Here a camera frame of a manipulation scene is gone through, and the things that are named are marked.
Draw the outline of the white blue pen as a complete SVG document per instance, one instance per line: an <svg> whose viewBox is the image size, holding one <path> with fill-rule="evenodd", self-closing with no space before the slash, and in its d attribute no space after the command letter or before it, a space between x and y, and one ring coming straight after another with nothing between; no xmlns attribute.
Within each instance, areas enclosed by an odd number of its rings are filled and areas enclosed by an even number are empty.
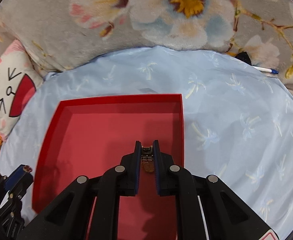
<svg viewBox="0 0 293 240"><path fill-rule="evenodd" d="M278 74L278 71L272 68L264 68L264 67L257 67L257 66L253 66L253 68L255 68L256 70L260 71L260 72L265 72L265 73L270 73L270 74Z"/></svg>

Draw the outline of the black object on blanket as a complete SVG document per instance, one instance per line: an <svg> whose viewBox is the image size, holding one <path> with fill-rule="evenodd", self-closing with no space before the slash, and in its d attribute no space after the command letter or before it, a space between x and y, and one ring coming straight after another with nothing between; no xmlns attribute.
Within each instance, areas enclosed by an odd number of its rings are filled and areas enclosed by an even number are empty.
<svg viewBox="0 0 293 240"><path fill-rule="evenodd" d="M236 59L245 62L248 65L252 65L251 59L246 51L242 51L235 56Z"/></svg>

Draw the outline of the gold oval brooch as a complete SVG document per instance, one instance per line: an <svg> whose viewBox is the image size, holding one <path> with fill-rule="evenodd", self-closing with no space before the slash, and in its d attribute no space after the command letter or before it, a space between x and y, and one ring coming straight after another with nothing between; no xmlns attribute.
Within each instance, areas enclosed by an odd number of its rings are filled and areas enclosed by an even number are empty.
<svg viewBox="0 0 293 240"><path fill-rule="evenodd" d="M147 173L153 173L154 168L154 155L153 155L153 147L142 147L141 153L141 164L142 168Z"/></svg>

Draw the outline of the white cat face pillow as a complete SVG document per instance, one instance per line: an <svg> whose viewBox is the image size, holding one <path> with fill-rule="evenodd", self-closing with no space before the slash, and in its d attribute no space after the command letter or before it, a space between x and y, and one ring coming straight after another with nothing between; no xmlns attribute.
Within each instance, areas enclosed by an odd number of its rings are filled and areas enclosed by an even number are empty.
<svg viewBox="0 0 293 240"><path fill-rule="evenodd" d="M25 48L14 40L0 57L0 136L3 140L42 83Z"/></svg>

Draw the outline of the grey floral blanket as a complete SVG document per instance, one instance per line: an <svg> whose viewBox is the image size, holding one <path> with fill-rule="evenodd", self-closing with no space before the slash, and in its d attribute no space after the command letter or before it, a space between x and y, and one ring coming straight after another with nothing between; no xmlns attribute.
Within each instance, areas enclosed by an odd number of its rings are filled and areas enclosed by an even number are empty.
<svg viewBox="0 0 293 240"><path fill-rule="evenodd" d="M0 0L0 55L16 39L40 75L133 47L245 51L293 94L293 0Z"/></svg>

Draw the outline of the red cardboard box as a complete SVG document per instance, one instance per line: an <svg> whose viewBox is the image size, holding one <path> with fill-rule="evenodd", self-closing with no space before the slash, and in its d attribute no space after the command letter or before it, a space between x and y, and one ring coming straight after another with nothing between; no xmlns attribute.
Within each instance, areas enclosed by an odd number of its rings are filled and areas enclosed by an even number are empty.
<svg viewBox="0 0 293 240"><path fill-rule="evenodd" d="M174 163L184 164L180 94L102 96L61 101L44 137L35 170L32 207L41 212L75 178L101 176L132 153L136 141L157 140ZM135 197L122 197L119 239L175 239L174 197L160 197L144 165Z"/></svg>

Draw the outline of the light blue palm cloth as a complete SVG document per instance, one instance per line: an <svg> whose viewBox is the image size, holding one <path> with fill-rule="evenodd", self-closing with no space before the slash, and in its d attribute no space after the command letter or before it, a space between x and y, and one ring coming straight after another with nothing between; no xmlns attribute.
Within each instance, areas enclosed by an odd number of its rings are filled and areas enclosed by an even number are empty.
<svg viewBox="0 0 293 240"><path fill-rule="evenodd" d="M279 79L213 51L127 49L47 75L2 146L0 173L36 166L61 100L171 93L183 96L186 168L217 175L287 238L293 231L293 96Z"/></svg>

